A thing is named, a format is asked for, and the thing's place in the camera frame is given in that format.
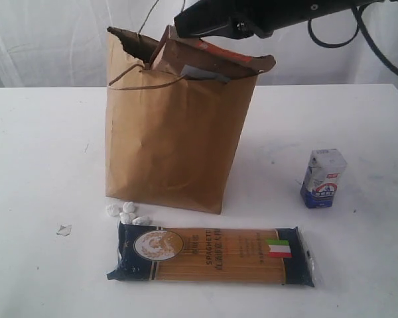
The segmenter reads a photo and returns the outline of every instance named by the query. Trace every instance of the milk carton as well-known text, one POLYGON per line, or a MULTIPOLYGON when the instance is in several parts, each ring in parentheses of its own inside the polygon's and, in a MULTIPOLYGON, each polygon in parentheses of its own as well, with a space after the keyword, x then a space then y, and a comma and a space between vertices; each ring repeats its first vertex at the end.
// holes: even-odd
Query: milk carton
POLYGON ((300 194, 305 205, 331 207, 346 161, 337 149, 313 150, 300 194))

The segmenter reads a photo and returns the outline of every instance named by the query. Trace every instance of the pasta package label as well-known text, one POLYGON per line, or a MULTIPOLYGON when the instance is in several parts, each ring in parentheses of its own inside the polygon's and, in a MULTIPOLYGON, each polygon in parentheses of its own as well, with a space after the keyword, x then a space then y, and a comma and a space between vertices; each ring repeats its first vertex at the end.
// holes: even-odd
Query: pasta package label
POLYGON ((313 286, 298 229, 182 229, 119 224, 109 280, 256 282, 313 286))

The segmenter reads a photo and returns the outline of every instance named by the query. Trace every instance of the white backdrop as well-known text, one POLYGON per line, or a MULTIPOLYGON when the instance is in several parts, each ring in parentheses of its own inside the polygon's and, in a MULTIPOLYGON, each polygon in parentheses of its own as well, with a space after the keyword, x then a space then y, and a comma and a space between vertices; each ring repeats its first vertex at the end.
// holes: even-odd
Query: white backdrop
MULTIPOLYGON (((187 1, 191 5, 195 0, 187 1)), ((138 30, 154 0, 0 0, 0 87, 105 85, 106 28, 138 30)), ((172 23, 182 0, 160 0, 143 33, 156 39, 172 23)), ((398 66, 398 3, 371 5, 364 20, 376 43, 398 66)), ((314 31, 342 42, 355 30, 350 11, 320 18, 314 31)), ((359 35, 349 46, 325 49, 308 37, 306 24, 278 30, 271 38, 209 38, 251 55, 272 54, 277 65, 263 85, 394 83, 359 35)))

